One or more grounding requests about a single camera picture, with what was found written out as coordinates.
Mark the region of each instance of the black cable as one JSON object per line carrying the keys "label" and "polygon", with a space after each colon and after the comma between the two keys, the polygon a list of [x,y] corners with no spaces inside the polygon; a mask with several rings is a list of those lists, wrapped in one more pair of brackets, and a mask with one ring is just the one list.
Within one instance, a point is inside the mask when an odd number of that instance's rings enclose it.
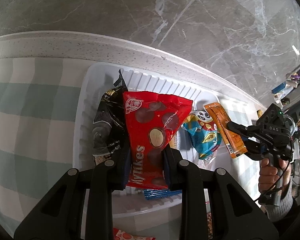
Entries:
{"label": "black cable", "polygon": [[268,189],[266,190],[265,192],[261,193],[260,194],[260,197],[258,197],[256,200],[254,200],[254,202],[258,201],[261,197],[263,197],[264,195],[266,195],[269,191],[272,190],[272,188],[277,185],[277,183],[279,182],[279,180],[283,177],[283,175],[285,174],[285,172],[287,171],[288,167],[289,167],[289,164],[287,165],[287,167],[285,168],[284,172],[281,174],[281,176],[279,177],[279,179],[277,179],[277,181]]}
{"label": "black cable", "polygon": [[296,183],[293,179],[291,179],[291,180],[294,184],[296,184],[297,186],[300,186],[300,184]]}

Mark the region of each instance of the orange snack bar wrapper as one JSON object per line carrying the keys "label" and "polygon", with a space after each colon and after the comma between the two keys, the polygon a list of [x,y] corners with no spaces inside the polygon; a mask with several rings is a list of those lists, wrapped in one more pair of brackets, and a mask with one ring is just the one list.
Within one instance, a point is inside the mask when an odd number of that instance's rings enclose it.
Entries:
{"label": "orange snack bar wrapper", "polygon": [[231,120],[225,109],[222,107],[222,105],[220,103],[211,103],[205,105],[204,108],[207,110],[208,114],[216,123],[218,131],[220,132],[222,139],[227,146],[231,158],[234,159],[246,153],[248,150],[245,147],[241,136],[239,134],[229,131],[226,128],[227,123]]}

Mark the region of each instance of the finger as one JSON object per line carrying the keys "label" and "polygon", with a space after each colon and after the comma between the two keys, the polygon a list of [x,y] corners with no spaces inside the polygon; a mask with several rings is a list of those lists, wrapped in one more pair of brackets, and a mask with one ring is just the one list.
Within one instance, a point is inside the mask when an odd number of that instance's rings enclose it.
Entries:
{"label": "finger", "polygon": [[291,165],[290,165],[289,161],[284,161],[282,159],[279,159],[279,165],[280,165],[281,169],[283,169],[283,170],[285,170],[287,165],[289,165],[286,172],[291,172]]}
{"label": "finger", "polygon": [[264,176],[276,175],[277,173],[277,168],[272,166],[266,166],[260,169],[260,175]]}
{"label": "finger", "polygon": [[260,184],[274,184],[279,179],[279,176],[260,176],[259,183]]}
{"label": "finger", "polygon": [[270,184],[259,184],[259,192],[265,191],[270,189],[270,187],[273,185],[273,183]]}
{"label": "finger", "polygon": [[268,166],[268,164],[269,164],[269,159],[268,158],[264,158],[261,161],[261,167],[266,167],[266,166]]}
{"label": "finger", "polygon": [[288,163],[289,163],[288,161],[284,161],[282,159],[279,159],[279,165],[280,165],[281,169],[283,169],[283,170],[285,170],[285,168],[287,167]]}

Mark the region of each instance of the human hand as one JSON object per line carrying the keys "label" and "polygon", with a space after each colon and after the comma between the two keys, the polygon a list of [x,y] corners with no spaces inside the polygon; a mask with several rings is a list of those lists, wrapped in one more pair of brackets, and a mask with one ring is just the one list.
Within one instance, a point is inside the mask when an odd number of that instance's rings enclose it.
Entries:
{"label": "human hand", "polygon": [[[260,169],[260,177],[259,177],[259,191],[265,191],[268,190],[278,179],[279,176],[277,176],[277,168],[268,166],[269,159],[264,158],[261,161],[261,169]],[[284,173],[282,179],[282,193],[285,194],[287,186],[290,182],[290,176],[291,176],[291,165],[288,161],[284,161],[282,159],[279,159],[279,165],[282,170],[285,170],[287,165],[289,165],[288,169]]]}

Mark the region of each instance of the black snack bag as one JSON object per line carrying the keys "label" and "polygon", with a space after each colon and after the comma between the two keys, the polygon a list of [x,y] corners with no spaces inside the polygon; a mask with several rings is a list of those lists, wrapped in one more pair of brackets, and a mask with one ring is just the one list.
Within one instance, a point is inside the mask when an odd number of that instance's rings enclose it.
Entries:
{"label": "black snack bag", "polygon": [[97,159],[102,156],[110,158],[110,155],[124,144],[128,131],[126,127],[123,107],[123,92],[128,91],[123,80],[121,70],[119,78],[101,98],[96,117],[93,122],[93,156]]}

